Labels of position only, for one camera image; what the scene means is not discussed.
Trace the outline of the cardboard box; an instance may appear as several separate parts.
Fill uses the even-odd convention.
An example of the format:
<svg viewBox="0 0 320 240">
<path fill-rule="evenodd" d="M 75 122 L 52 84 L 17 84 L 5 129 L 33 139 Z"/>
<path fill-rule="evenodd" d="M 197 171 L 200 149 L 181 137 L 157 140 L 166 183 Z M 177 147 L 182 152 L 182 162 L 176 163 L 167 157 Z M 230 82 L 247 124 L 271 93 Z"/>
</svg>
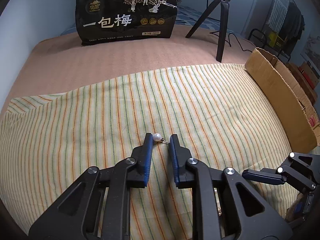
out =
<svg viewBox="0 0 320 240">
<path fill-rule="evenodd" d="M 317 139 L 305 110 L 291 89 L 284 74 L 289 70 L 269 52 L 255 48 L 245 63 L 245 68 L 255 80 L 275 110 L 294 152 L 309 153 L 317 146 Z"/>
</svg>

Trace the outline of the striped yellow cloth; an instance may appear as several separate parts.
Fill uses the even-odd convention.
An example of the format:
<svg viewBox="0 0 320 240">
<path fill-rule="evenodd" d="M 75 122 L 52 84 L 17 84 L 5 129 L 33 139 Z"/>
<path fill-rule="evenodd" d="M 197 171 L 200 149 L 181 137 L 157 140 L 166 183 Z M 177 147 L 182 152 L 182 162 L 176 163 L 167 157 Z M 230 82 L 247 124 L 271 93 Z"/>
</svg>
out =
<svg viewBox="0 0 320 240">
<path fill-rule="evenodd" d="M 1 119 L 1 200 L 28 232 L 87 168 L 131 155 L 146 133 L 209 167 L 276 168 L 292 146 L 242 64 L 170 67 L 61 94 L 14 98 Z"/>
</svg>

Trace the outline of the orange cardboard carton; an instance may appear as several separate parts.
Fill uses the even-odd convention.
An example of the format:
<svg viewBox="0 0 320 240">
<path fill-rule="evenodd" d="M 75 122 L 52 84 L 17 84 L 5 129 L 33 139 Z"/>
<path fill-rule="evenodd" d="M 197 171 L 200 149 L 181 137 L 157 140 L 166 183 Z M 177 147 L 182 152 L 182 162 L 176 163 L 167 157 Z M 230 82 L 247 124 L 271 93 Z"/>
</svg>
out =
<svg viewBox="0 0 320 240">
<path fill-rule="evenodd" d="M 303 62 L 301 66 L 297 66 L 292 62 L 287 62 L 285 66 L 290 70 L 312 105 L 314 105 L 318 99 L 315 88 L 319 84 L 319 78 L 315 72 L 306 62 Z"/>
</svg>

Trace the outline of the tan bed blanket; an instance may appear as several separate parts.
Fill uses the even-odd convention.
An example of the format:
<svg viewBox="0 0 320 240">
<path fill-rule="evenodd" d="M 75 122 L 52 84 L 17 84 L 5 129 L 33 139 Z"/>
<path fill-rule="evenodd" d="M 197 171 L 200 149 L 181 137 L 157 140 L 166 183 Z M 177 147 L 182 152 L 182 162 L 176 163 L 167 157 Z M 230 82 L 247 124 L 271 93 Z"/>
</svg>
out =
<svg viewBox="0 0 320 240">
<path fill-rule="evenodd" d="M 200 28 L 191 38 L 185 38 L 189 29 L 176 25 L 171 38 L 92 46 L 82 46 L 76 33 L 43 40 L 25 60 L 1 106 L 1 114 L 17 97 L 68 92 L 147 70 L 216 63 L 217 36 Z"/>
</svg>

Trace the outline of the yellow box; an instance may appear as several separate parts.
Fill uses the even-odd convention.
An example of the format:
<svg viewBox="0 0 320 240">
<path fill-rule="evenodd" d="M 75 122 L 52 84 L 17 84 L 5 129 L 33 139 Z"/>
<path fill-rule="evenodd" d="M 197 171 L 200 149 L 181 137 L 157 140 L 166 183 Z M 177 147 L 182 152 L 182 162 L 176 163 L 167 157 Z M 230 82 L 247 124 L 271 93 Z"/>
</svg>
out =
<svg viewBox="0 0 320 240">
<path fill-rule="evenodd" d="M 268 45 L 271 48 L 282 48 L 285 44 L 285 41 L 279 37 L 278 33 L 270 31 L 268 35 Z"/>
</svg>

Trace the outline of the black metal shoe rack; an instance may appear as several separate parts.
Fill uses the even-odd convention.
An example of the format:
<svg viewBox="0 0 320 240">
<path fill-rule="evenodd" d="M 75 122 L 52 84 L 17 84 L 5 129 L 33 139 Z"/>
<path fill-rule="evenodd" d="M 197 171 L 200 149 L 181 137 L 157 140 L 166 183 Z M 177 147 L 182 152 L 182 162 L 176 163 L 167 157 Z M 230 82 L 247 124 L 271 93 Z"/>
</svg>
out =
<svg viewBox="0 0 320 240">
<path fill-rule="evenodd" d="M 284 57 L 286 62 L 291 60 L 291 56 L 284 53 L 281 45 L 276 45 L 276 43 L 274 43 L 274 45 L 271 44 L 271 39 L 267 37 L 263 31 L 253 28 L 248 36 L 248 40 L 250 41 L 251 39 L 258 41 L 262 49 L 265 49 L 268 52 L 275 52 L 277 58 L 280 59 L 281 57 Z"/>
</svg>

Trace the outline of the black snack bag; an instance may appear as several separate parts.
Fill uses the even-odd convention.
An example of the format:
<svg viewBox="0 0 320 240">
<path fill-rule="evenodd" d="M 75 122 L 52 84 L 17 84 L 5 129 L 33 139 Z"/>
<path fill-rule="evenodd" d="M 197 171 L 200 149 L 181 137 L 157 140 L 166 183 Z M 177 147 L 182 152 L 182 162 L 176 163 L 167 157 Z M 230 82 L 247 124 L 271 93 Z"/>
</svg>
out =
<svg viewBox="0 0 320 240">
<path fill-rule="evenodd" d="M 82 45 L 170 38 L 177 0 L 76 0 L 75 25 Z"/>
</svg>

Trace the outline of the black clothes rack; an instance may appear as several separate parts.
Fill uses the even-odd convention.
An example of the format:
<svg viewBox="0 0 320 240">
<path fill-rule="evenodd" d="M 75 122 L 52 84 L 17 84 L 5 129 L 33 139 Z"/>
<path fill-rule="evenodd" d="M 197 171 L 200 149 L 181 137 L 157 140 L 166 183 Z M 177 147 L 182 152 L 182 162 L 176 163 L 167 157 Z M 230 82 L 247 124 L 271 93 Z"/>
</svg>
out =
<svg viewBox="0 0 320 240">
<path fill-rule="evenodd" d="M 305 30 L 304 16 L 294 0 L 272 0 L 271 9 L 265 23 L 265 34 L 278 33 L 285 44 L 283 51 L 291 55 Z"/>
</svg>

